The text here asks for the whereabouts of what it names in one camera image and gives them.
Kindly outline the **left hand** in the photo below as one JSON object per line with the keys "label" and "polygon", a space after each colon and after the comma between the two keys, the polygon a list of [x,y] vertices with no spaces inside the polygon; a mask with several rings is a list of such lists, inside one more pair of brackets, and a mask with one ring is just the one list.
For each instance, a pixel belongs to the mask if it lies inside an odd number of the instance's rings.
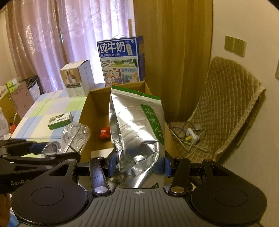
{"label": "left hand", "polygon": [[0,226],[7,227],[10,221],[10,195],[8,193],[0,195]]}

